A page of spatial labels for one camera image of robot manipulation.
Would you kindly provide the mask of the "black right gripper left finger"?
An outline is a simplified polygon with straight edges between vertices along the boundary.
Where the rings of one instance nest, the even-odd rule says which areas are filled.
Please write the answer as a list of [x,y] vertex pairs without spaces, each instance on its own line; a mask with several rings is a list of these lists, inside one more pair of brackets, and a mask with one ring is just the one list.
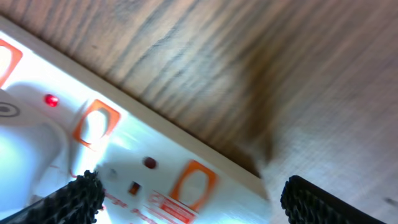
[[86,170],[54,193],[1,220],[1,224],[93,224],[105,189],[98,172]]

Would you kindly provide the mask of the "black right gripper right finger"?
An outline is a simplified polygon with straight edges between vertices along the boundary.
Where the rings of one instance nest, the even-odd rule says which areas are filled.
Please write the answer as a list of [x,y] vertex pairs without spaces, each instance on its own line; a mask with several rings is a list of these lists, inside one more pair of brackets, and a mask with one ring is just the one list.
[[383,224],[298,175],[285,183],[280,203],[289,223]]

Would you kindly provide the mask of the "white power strip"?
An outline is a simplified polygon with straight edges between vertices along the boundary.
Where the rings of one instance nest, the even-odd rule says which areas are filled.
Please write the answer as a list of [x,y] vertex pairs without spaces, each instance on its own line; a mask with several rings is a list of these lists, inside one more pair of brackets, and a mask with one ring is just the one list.
[[66,132],[65,185],[86,170],[98,172],[105,198],[96,223],[271,218],[259,178],[7,19],[1,19],[1,91]]

